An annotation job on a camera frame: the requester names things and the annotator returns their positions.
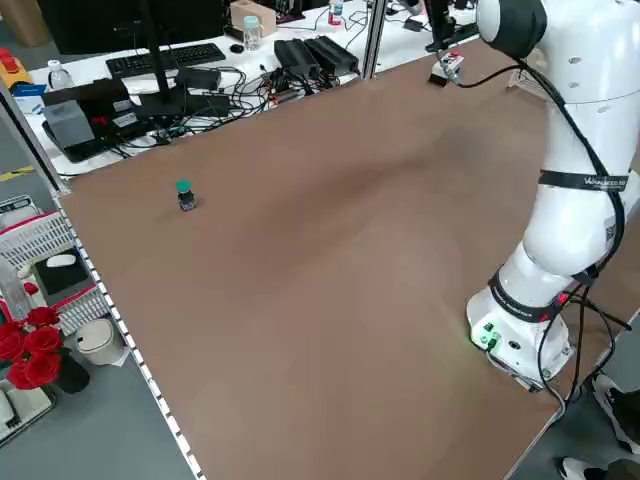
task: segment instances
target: aluminum frame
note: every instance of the aluminum frame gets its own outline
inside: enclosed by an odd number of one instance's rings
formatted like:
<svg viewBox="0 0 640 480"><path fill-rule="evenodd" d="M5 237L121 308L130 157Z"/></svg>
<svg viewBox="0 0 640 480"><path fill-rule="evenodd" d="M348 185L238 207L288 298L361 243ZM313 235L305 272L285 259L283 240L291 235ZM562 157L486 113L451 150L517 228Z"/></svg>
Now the aluminum frame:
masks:
<svg viewBox="0 0 640 480"><path fill-rule="evenodd" d="M362 66L361 76L364 80L371 80L376 73L386 11L387 0L374 0Z"/></svg>
<svg viewBox="0 0 640 480"><path fill-rule="evenodd" d="M53 163L38 141L24 114L20 111L11 93L0 81L0 119L4 121L9 133L16 140L27 160L33 165L38 176L42 178L52 197L65 195L71 190L69 185L60 178Z"/></svg>

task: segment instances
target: vase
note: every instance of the vase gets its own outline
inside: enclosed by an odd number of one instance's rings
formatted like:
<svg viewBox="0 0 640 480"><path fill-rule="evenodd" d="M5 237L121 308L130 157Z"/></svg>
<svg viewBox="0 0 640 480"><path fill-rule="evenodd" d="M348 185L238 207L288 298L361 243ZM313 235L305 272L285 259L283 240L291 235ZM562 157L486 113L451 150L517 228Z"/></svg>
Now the vase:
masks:
<svg viewBox="0 0 640 480"><path fill-rule="evenodd" d="M78 393L89 385L89 372L70 355L63 355L60 361L60 373L53 383L63 392Z"/></svg>

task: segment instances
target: brown table surface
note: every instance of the brown table surface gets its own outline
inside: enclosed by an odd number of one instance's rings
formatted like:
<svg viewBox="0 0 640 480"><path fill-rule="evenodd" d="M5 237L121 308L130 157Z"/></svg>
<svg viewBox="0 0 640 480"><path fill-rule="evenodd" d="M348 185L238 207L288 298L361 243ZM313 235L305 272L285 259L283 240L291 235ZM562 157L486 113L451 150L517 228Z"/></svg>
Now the brown table surface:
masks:
<svg viewBox="0 0 640 480"><path fill-rule="evenodd" d="M506 64L461 50L468 79ZM208 478L499 479L556 410L487 363L465 318L522 237L545 107L506 77L428 85L433 61L152 149L63 198ZM594 289L624 318L639 235ZM586 332L583 371L607 342L591 315Z"/></svg>

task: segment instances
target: gray floor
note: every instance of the gray floor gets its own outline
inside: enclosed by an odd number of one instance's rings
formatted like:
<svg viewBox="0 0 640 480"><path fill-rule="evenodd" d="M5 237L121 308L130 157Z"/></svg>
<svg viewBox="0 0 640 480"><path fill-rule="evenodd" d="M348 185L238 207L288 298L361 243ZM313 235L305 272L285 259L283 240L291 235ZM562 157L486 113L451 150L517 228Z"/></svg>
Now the gray floor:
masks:
<svg viewBox="0 0 640 480"><path fill-rule="evenodd" d="M42 67L47 60L60 58L53 44L36 49L18 46L2 23L0 46L12 48L27 68ZM0 125L0 145L3 147L1 172L27 165L3 125ZM0 183L0 200L18 193L28 193L44 210L53 207L44 184L35 174ZM607 373L625 389L640 388L640 376L635 368L639 356L640 332L625 335ZM60 398L52 413L0 449L0 477L191 479L133 363L128 361L122 369L95 369L92 374L92 383L85 392ZM588 392L570 408L564 419L545 433L512 478L559 479L554 459L562 456L580 457L599 465L628 456L618 447L610 424ZM484 480L481 474L478 479Z"/></svg>
<svg viewBox="0 0 640 480"><path fill-rule="evenodd" d="M138 367L95 367L91 383L0 449L0 478L193 480Z"/></svg>

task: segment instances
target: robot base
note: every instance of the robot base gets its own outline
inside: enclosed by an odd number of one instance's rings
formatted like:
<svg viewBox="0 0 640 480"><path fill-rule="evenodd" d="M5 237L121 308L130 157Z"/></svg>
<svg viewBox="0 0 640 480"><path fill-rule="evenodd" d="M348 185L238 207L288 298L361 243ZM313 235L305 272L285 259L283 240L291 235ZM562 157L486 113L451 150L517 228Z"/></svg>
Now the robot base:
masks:
<svg viewBox="0 0 640 480"><path fill-rule="evenodd" d="M538 370L538 349L549 321L529 323L512 316L496 303L489 287L469 300L467 319L471 324L473 343L482 350L489 350L491 357L525 388L544 388ZM545 380L555 377L572 354L569 330L558 315L542 351L541 366Z"/></svg>

